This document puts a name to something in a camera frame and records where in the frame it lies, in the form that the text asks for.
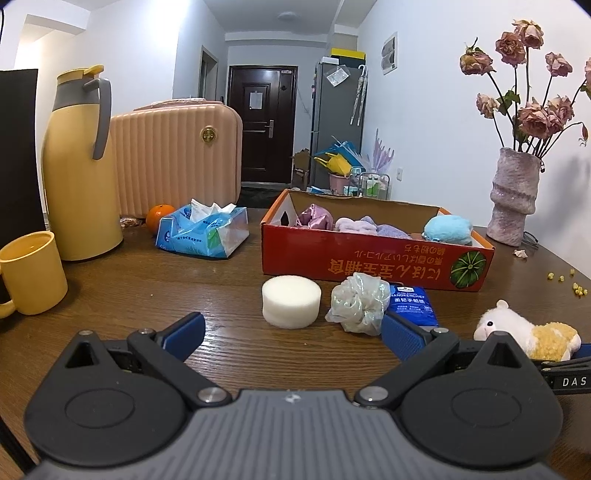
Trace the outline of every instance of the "thermos handle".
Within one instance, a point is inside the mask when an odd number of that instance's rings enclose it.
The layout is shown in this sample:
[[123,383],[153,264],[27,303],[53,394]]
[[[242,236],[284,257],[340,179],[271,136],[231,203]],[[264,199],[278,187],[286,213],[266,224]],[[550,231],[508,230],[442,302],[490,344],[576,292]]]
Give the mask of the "thermos handle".
[[107,79],[98,78],[84,84],[84,90],[99,91],[99,128],[96,131],[95,150],[92,154],[94,160],[100,160],[105,154],[107,140],[109,138],[109,126],[111,125],[111,83]]

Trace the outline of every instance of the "tissue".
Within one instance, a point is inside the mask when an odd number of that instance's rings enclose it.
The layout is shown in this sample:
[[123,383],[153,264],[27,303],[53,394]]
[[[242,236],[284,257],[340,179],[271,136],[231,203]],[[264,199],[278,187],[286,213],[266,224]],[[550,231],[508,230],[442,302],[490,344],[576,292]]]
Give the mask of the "tissue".
[[216,213],[232,213],[234,208],[236,208],[236,205],[234,205],[233,203],[226,205],[224,208],[220,207],[217,203],[214,203],[213,205],[211,205],[211,207],[208,207],[207,205],[204,205],[202,203],[199,203],[197,200],[192,199],[191,218],[189,220],[197,223],[203,220],[205,217],[214,215]]

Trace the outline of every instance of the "cardboard box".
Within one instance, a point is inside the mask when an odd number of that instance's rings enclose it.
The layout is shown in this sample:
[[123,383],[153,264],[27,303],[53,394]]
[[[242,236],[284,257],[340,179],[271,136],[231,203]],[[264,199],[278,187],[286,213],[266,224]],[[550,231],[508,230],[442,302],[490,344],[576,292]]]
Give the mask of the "cardboard box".
[[473,246],[463,247],[295,227],[298,213],[312,203],[326,208],[335,221],[369,215],[378,225],[406,233],[422,233],[431,218],[450,214],[433,206],[284,190],[261,222],[263,273],[340,282],[363,272],[408,286],[478,291],[495,253],[476,232]]

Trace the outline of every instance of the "door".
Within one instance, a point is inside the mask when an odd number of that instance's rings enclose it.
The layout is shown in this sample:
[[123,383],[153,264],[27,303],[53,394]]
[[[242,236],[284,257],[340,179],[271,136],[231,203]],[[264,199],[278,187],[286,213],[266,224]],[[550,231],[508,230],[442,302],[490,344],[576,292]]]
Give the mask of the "door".
[[228,105],[242,118],[242,181],[291,183],[297,67],[231,66]]

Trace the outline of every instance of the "metal screw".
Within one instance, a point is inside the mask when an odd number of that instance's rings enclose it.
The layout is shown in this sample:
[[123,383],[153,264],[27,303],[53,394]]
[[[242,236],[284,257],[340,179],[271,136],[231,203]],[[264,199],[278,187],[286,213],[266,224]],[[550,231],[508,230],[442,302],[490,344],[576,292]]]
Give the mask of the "metal screw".
[[362,388],[359,391],[359,396],[365,401],[382,401],[388,398],[388,390],[386,390],[384,387],[372,385],[370,387]]
[[225,400],[227,396],[228,392],[219,387],[204,388],[197,393],[197,398],[205,403],[219,403]]

